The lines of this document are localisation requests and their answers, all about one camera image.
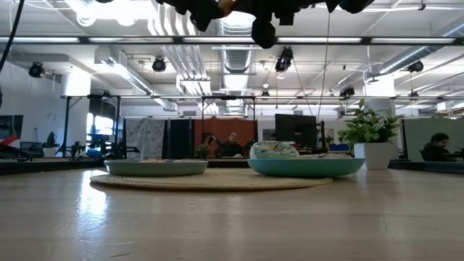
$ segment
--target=person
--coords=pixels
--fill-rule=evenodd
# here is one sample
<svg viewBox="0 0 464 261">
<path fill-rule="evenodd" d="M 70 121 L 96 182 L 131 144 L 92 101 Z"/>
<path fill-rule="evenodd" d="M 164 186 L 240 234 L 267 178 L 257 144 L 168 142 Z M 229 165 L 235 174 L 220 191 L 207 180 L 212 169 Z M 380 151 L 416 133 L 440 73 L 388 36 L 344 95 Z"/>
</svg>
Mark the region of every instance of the person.
<svg viewBox="0 0 464 261">
<path fill-rule="evenodd" d="M 216 157 L 234 157 L 237 154 L 244 156 L 244 149 L 237 143 L 238 137 L 236 132 L 229 134 L 227 142 L 222 144 Z"/>
<path fill-rule="evenodd" d="M 428 162 L 454 162 L 455 159 L 449 157 L 449 151 L 445 149 L 448 145 L 449 137 L 445 133 L 435 133 L 420 152 L 422 158 Z"/>
</svg>

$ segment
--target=wooden table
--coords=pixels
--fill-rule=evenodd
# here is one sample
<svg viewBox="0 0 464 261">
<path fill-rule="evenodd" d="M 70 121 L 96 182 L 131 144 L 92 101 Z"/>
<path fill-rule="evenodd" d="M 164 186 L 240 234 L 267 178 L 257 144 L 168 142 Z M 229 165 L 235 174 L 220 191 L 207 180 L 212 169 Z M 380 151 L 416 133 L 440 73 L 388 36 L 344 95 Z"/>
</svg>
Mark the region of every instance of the wooden table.
<svg viewBox="0 0 464 261">
<path fill-rule="evenodd" d="M 462 260 L 464 176 L 360 171 L 282 191 L 89 185 L 98 170 L 0 177 L 1 260 Z"/>
</svg>

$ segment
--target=potted plant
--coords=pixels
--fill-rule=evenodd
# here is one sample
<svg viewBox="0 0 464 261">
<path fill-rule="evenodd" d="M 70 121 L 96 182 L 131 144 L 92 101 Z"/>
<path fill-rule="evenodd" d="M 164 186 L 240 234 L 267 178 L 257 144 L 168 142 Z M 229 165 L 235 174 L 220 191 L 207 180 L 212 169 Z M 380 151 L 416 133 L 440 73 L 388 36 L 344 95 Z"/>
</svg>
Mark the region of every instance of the potted plant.
<svg viewBox="0 0 464 261">
<path fill-rule="evenodd" d="M 46 139 L 46 142 L 42 144 L 43 147 L 43 156 L 44 157 L 55 157 L 55 153 L 59 145 L 55 143 L 55 134 L 53 131 L 49 134 L 49 137 Z"/>
<path fill-rule="evenodd" d="M 203 160 L 206 160 L 208 158 L 208 155 L 210 154 L 210 147 L 206 144 L 200 144 L 198 146 L 198 149 L 196 150 L 196 153 L 198 154 L 198 157 L 200 157 Z"/>
<path fill-rule="evenodd" d="M 349 120 L 348 129 L 338 132 L 341 140 L 347 142 L 356 158 L 365 158 L 368 170 L 386 170 L 389 166 L 391 138 L 397 135 L 399 116 L 392 116 L 386 110 L 386 116 L 365 107 L 364 100 L 359 103 L 356 118 Z"/>
</svg>

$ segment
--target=green leaves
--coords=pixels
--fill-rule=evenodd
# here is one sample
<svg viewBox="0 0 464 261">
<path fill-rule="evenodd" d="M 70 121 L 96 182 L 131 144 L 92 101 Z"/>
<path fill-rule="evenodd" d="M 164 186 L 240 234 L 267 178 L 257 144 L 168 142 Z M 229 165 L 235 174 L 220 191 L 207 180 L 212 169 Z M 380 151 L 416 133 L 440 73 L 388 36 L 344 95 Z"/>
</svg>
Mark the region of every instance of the green leaves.
<svg viewBox="0 0 464 261">
<path fill-rule="evenodd" d="M 365 107 L 365 100 L 360 100 L 359 109 L 355 112 L 356 118 L 347 122 L 347 129 L 338 132 L 339 140 L 350 145 L 364 142 L 387 142 L 395 137 L 400 126 L 398 120 L 401 116 L 392 116 L 390 109 L 383 110 L 386 117 Z"/>
</svg>

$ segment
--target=gray partition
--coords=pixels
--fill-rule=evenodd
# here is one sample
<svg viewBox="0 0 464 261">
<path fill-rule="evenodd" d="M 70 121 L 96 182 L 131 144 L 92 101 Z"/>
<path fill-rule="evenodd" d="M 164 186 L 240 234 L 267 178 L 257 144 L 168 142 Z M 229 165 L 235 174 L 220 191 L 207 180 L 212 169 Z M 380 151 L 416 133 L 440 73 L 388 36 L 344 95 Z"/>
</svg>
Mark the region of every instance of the gray partition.
<svg viewBox="0 0 464 261">
<path fill-rule="evenodd" d="M 422 162 L 421 150 L 435 133 L 449 136 L 447 150 L 459 151 L 464 148 L 464 120 L 444 118 L 404 120 L 407 157 L 412 161 Z"/>
</svg>

